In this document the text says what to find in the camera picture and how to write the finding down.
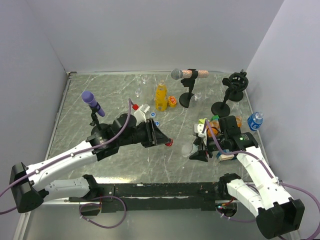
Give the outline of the clear bottle red cap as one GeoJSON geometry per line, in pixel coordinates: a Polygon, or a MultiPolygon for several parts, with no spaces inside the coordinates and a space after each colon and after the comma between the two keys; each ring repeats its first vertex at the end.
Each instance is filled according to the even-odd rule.
{"type": "Polygon", "coordinates": [[[190,142],[185,143],[181,147],[181,155],[184,158],[189,158],[191,155],[193,155],[197,151],[198,151],[198,146],[190,142]]]}

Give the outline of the yellow juice bottle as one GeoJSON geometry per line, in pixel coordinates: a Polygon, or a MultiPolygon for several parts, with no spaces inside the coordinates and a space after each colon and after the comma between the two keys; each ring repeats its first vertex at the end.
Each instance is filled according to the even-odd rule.
{"type": "Polygon", "coordinates": [[[160,80],[155,92],[155,108],[158,111],[165,111],[168,106],[167,87],[164,80],[160,80]]]}

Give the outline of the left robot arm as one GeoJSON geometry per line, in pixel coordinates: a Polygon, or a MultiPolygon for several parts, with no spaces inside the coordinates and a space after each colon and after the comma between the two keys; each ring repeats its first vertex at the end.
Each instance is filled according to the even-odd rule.
{"type": "Polygon", "coordinates": [[[99,187],[92,175],[74,180],[60,177],[113,156],[123,146],[141,144],[150,148],[171,143],[172,139],[161,132],[153,119],[124,113],[101,129],[95,126],[87,139],[66,152],[28,166],[22,162],[15,164],[9,181],[15,208],[22,214],[55,199],[77,197],[93,201],[99,195],[99,187]]]}

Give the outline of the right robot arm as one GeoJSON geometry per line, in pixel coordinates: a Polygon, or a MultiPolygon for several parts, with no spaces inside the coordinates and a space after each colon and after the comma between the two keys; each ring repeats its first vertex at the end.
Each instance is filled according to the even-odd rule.
{"type": "Polygon", "coordinates": [[[250,188],[235,173],[226,173],[218,181],[218,193],[223,199],[235,198],[255,217],[259,231],[266,239],[280,237],[299,229],[305,206],[280,184],[268,166],[262,150],[249,132],[241,132],[233,115],[219,118],[219,136],[208,135],[213,129],[208,121],[195,123],[195,140],[187,154],[191,160],[207,162],[214,152],[236,158],[254,184],[250,188]]]}

